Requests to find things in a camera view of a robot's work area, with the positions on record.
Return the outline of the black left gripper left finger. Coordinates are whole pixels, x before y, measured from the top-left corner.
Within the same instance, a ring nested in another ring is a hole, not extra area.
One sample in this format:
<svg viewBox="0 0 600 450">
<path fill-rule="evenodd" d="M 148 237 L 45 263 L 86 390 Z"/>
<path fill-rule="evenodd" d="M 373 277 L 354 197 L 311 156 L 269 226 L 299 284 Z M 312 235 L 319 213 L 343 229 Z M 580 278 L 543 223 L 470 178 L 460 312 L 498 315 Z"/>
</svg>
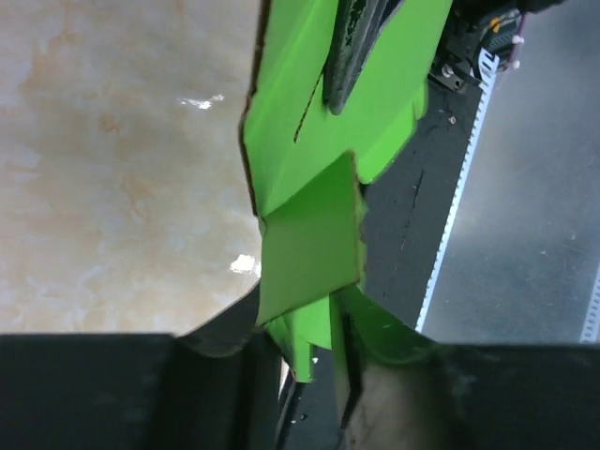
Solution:
<svg viewBox="0 0 600 450">
<path fill-rule="evenodd" d="M 259 296 L 182 337 L 2 336 L 2 447 L 274 448 L 280 362 Z"/>
</svg>

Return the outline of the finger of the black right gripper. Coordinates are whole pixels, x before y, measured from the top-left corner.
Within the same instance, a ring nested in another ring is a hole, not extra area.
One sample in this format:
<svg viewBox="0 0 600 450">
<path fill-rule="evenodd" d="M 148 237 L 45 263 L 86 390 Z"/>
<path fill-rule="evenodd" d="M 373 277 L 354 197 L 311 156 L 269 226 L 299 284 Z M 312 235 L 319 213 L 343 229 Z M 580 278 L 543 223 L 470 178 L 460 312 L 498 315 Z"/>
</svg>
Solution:
<svg viewBox="0 0 600 450">
<path fill-rule="evenodd" d="M 322 101 L 340 115 L 384 27 L 399 11 L 400 0 L 341 0 L 323 68 Z"/>
</svg>

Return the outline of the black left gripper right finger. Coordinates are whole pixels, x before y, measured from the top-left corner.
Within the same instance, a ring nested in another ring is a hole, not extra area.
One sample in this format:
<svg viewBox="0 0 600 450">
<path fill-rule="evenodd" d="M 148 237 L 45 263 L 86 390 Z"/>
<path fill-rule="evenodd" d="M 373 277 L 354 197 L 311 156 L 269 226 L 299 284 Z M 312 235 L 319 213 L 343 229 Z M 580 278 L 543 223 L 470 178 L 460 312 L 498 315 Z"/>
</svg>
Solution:
<svg viewBox="0 0 600 450">
<path fill-rule="evenodd" d="M 596 449 L 596 345 L 458 345 L 413 330 L 367 344 L 348 315 L 339 397 L 349 449 Z"/>
</svg>

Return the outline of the green paper box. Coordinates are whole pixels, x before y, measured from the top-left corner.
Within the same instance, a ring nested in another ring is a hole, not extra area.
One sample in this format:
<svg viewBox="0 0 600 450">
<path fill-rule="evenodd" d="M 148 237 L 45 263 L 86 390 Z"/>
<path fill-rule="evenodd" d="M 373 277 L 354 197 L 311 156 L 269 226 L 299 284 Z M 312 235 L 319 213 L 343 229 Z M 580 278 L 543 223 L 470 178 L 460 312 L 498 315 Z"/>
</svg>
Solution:
<svg viewBox="0 0 600 450">
<path fill-rule="evenodd" d="M 340 115 L 323 104 L 323 68 L 339 1 L 272 1 L 243 125 L 262 235 L 257 322 L 295 379 L 329 348 L 329 297 L 360 282 L 360 184 L 378 178 L 423 116 L 427 75 L 451 5 L 402 1 Z"/>
</svg>

